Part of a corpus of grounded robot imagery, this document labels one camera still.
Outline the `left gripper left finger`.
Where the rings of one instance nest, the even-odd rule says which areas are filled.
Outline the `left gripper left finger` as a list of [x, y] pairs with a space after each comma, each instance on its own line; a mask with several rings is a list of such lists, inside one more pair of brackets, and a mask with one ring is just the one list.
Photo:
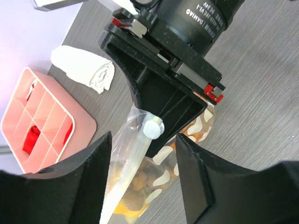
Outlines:
[[111, 132], [37, 173], [0, 172], [2, 224], [97, 224], [107, 183]]

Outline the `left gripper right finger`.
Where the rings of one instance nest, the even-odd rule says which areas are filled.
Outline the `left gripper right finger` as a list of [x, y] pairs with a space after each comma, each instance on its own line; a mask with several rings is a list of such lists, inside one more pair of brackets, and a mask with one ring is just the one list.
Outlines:
[[254, 171], [203, 149], [183, 134], [176, 154], [189, 224], [296, 224], [299, 163]]

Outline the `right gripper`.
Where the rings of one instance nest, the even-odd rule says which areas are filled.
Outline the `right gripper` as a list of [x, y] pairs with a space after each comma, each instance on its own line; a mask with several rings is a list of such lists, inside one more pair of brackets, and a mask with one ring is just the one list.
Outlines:
[[205, 55], [227, 30], [241, 0], [159, 0], [154, 11], [113, 12], [101, 49], [126, 77], [133, 103], [163, 120], [164, 133], [146, 153], [154, 157], [175, 134], [223, 98], [221, 73]]

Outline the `polka dot zip top bag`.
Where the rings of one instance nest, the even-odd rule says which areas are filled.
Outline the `polka dot zip top bag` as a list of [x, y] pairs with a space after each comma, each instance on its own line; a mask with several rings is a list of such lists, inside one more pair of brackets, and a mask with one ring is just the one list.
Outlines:
[[100, 216], [101, 224], [133, 224], [139, 217], [114, 214], [122, 200], [139, 210], [150, 206], [179, 176], [175, 137], [153, 157], [146, 157], [150, 143], [164, 133], [163, 120], [150, 112], [131, 108], [127, 122], [112, 143], [108, 179]]

